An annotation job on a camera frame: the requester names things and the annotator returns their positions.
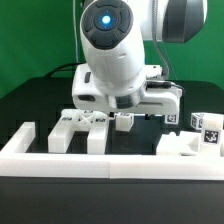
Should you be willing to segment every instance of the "white robot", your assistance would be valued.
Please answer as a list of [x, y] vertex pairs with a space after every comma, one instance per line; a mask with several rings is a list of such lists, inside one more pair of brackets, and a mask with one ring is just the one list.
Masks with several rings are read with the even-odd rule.
[[[179, 115], [182, 89], [165, 81], [169, 68], [157, 41], [184, 43], [203, 27], [207, 0], [87, 0], [80, 30], [87, 63], [72, 96], [82, 110]], [[145, 65], [143, 40], [164, 62]]]

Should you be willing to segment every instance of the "blue light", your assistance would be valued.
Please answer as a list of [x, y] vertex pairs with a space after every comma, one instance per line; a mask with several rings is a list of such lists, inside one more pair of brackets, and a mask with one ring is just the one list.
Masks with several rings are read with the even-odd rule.
[[109, 24], [110, 21], [111, 21], [110, 16], [104, 16], [104, 17], [102, 18], [102, 22], [103, 22], [103, 24], [105, 24], [105, 25]]

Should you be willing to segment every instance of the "green screen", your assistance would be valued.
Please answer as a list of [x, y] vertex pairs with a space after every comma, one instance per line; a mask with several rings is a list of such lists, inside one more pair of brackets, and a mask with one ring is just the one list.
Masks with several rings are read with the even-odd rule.
[[[79, 23], [81, 0], [75, 4]], [[0, 98], [30, 78], [76, 61], [77, 53], [84, 59], [80, 41], [75, 44], [72, 0], [1, 0], [0, 8]], [[224, 89], [223, 10], [224, 1], [208, 0], [207, 21], [196, 37], [164, 44], [178, 80], [204, 80]], [[144, 44], [146, 63], [161, 64], [153, 44]]]

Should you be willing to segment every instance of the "white cable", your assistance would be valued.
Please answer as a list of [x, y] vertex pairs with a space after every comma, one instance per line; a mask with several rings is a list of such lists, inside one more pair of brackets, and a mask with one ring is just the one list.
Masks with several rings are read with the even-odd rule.
[[78, 35], [77, 35], [77, 24], [76, 24], [76, 2], [73, 0], [73, 22], [74, 22], [74, 35], [75, 35], [75, 61], [79, 62], [79, 49], [78, 49]]

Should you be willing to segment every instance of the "black table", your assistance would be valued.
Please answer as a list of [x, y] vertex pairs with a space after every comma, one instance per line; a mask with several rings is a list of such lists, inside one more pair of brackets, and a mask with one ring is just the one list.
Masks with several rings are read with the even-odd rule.
[[[136, 118], [130, 133], [111, 123], [107, 154], [155, 154], [163, 133], [191, 130], [192, 112], [224, 112], [224, 91], [208, 82], [178, 81], [186, 90], [178, 126]], [[47, 153], [47, 136], [62, 109], [74, 108], [72, 79], [35, 78], [0, 100], [0, 149], [24, 121], [35, 121], [28, 153]], [[67, 153], [86, 153], [77, 133]], [[2, 223], [223, 223], [222, 181], [0, 177]]]

